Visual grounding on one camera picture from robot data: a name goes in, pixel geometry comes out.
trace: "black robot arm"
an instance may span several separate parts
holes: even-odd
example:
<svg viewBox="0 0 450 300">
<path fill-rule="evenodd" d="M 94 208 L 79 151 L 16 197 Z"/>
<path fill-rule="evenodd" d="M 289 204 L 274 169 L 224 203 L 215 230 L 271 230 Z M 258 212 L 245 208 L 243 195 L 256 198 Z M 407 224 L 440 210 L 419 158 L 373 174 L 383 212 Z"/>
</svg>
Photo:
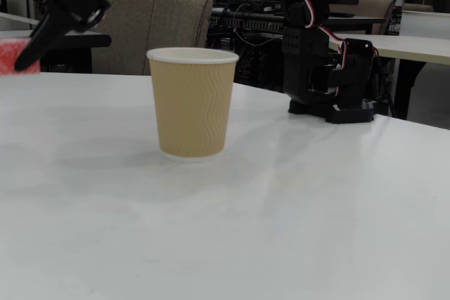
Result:
<svg viewBox="0 0 450 300">
<path fill-rule="evenodd" d="M 97 25 L 110 4 L 106 0 L 44 0 L 43 7 L 46 14 L 17 59 L 17 71 L 27 69 L 42 58 L 69 31 L 85 32 Z"/>
<path fill-rule="evenodd" d="M 290 112 L 325 117 L 332 123 L 369 122 L 374 109 L 364 100 L 371 73 L 373 46 L 369 41 L 335 37 L 322 24 L 328 0 L 281 0 L 285 13 L 283 52 L 284 91 Z M 330 37 L 342 42 L 330 52 Z"/>
</svg>

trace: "chair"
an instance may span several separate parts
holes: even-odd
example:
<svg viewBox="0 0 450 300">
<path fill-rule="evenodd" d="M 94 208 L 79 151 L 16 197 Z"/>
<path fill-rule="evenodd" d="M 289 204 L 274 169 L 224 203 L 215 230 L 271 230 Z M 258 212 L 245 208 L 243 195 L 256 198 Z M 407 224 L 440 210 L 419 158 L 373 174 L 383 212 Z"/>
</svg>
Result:
<svg viewBox="0 0 450 300">
<path fill-rule="evenodd" d="M 375 24 L 372 34 L 384 35 L 389 27 L 389 21 L 394 10 L 396 0 L 359 0 L 358 5 L 330 5 L 331 12 L 353 13 L 364 17 L 384 18 L 384 24 Z"/>
<path fill-rule="evenodd" d="M 433 6 L 422 5 L 422 4 L 404 4 L 403 11 L 413 11 L 413 12 L 435 12 Z"/>
<path fill-rule="evenodd" d="M 112 8 L 94 31 L 112 44 L 93 49 L 96 74 L 150 75 L 148 50 L 205 45 L 212 0 L 108 1 Z"/>
</svg>

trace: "paper cup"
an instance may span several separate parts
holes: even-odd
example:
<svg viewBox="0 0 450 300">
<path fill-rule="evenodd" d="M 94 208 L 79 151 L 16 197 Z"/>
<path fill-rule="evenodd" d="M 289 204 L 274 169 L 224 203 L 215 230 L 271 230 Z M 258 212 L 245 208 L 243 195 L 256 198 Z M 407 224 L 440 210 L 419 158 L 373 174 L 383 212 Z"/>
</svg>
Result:
<svg viewBox="0 0 450 300">
<path fill-rule="evenodd" d="M 159 48 L 147 56 L 161 150 L 187 162 L 221 152 L 239 57 L 204 48 Z"/>
</svg>

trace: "white table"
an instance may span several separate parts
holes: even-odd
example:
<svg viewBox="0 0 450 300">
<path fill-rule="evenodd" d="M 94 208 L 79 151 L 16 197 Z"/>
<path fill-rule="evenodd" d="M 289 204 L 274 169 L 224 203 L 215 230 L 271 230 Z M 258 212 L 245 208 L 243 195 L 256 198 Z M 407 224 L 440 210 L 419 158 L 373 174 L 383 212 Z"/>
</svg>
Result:
<svg viewBox="0 0 450 300">
<path fill-rule="evenodd" d="M 450 40 L 424 37 L 393 37 L 387 35 L 339 34 L 342 39 L 372 41 L 380 56 L 401 59 L 402 64 L 395 84 L 395 110 L 401 119 L 408 117 L 409 98 L 416 78 L 426 63 L 450 65 Z M 335 41 L 330 47 L 337 50 Z"/>
<path fill-rule="evenodd" d="M 450 40 L 423 37 L 394 37 L 389 35 L 338 34 L 341 39 L 372 41 L 380 56 L 402 60 L 420 61 L 450 65 Z M 330 41 L 331 48 L 337 50 L 336 41 Z"/>
<path fill-rule="evenodd" d="M 0 299 L 447 300 L 450 133 L 288 105 L 236 85 L 179 164 L 150 77 L 0 77 Z"/>
</svg>

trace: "white cup rim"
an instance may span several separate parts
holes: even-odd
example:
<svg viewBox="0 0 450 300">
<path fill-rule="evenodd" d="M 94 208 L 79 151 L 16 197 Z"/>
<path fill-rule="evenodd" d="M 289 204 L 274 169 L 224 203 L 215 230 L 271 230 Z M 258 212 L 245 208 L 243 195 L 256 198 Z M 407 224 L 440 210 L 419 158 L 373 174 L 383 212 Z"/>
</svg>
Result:
<svg viewBox="0 0 450 300">
<path fill-rule="evenodd" d="M 152 49 L 147 52 L 147 58 L 163 63 L 180 63 L 184 65 L 222 65 L 236 63 L 239 60 L 239 56 L 235 53 L 195 47 Z"/>
</svg>

